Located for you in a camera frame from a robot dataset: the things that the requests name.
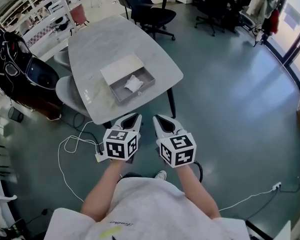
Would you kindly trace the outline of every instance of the white t-shirt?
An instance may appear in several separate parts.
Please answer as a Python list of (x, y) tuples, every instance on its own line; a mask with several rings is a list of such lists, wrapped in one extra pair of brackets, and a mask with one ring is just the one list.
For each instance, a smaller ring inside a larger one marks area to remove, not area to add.
[(59, 208), (45, 240), (249, 240), (243, 220), (210, 219), (162, 179), (130, 177), (116, 186), (101, 222)]

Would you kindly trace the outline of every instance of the floor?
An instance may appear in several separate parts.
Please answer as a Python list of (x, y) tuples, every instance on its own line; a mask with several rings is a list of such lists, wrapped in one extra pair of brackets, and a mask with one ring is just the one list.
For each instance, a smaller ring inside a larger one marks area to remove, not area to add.
[[(156, 41), (184, 74), (173, 88), (176, 119), (196, 140), (204, 187), (220, 209), (266, 192), (277, 182), (282, 182), (283, 190), (295, 190), (300, 182), (300, 127), (296, 117), (300, 94), (291, 78), (266, 47), (253, 48), (254, 42), (244, 30), (237, 34), (217, 31), (212, 37), (208, 26), (194, 28), (195, 7), (175, 4), (170, 8), (177, 14), (167, 31), (173, 32), (176, 40), (158, 34)], [(49, 63), (61, 76), (67, 74), (52, 60)], [(8, 109), (2, 108), (0, 115), (7, 117)], [(65, 185), (57, 158), (59, 143), (78, 133), (62, 121), (50, 122), (37, 112), (20, 110), (25, 114), (23, 122), (11, 121), (13, 132), (2, 139), (16, 174), (17, 183), (9, 182), (7, 187), (9, 194), (18, 196), (13, 201), (17, 214), (29, 221), (44, 208), (79, 211), (82, 203)], [(164, 169), (167, 180), (180, 188), (175, 170), (165, 166), (155, 151), (152, 116), (171, 115), (167, 95), (136, 112), (143, 116), (139, 151), (125, 171), (151, 177)], [(72, 124), (74, 114), (64, 107), (62, 119)], [(98, 140), (105, 132), (102, 125), (90, 124), (86, 130)], [(74, 147), (72, 141), (67, 149)], [(83, 143), (76, 153), (61, 147), (60, 159), (68, 184), (83, 199), (109, 164), (97, 163), (94, 146)], [(248, 218), (271, 197), (254, 197), (221, 215)], [(31, 222), (28, 228), (34, 234), (46, 230), (50, 216)], [(299, 216), (300, 191), (278, 193), (250, 221), (274, 237), (288, 220), (294, 225)]]

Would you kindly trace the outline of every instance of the table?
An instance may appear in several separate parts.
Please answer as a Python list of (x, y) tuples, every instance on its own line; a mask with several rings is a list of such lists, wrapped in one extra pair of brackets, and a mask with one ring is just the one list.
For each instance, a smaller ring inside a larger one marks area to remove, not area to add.
[[(70, 65), (83, 103), (97, 125), (107, 128), (113, 119), (148, 103), (167, 91), (173, 117), (176, 116), (172, 87), (183, 73), (169, 55), (141, 28), (115, 15), (90, 23), (68, 40)], [(135, 53), (155, 78), (154, 86), (119, 105), (100, 70)]]

